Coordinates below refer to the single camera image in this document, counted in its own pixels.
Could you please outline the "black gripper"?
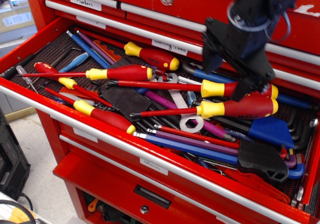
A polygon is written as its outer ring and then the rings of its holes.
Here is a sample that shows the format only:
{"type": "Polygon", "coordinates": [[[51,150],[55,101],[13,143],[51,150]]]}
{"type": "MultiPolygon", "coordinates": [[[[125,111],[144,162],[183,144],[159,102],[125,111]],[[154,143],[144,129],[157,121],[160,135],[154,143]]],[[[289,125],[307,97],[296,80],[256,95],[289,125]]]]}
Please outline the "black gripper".
{"type": "Polygon", "coordinates": [[[207,18],[202,33],[202,66],[205,73],[219,68],[222,61],[229,63],[243,77],[230,96],[232,101],[258,94],[263,84],[275,78],[265,51],[267,39],[262,31],[248,32],[231,23],[207,18]]]}

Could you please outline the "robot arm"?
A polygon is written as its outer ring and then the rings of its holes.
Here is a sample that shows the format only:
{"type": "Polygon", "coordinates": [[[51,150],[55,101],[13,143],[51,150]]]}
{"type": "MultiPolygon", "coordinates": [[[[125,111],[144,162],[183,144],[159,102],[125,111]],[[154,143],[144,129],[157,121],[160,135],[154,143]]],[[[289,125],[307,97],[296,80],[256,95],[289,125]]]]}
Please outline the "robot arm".
{"type": "Polygon", "coordinates": [[[265,46],[280,17],[287,21],[287,9],[295,6],[296,0],[235,0],[227,9],[228,23],[206,19],[202,66],[210,73],[226,61],[241,75],[231,94],[233,101],[251,92],[265,92],[275,78],[265,46]]]}

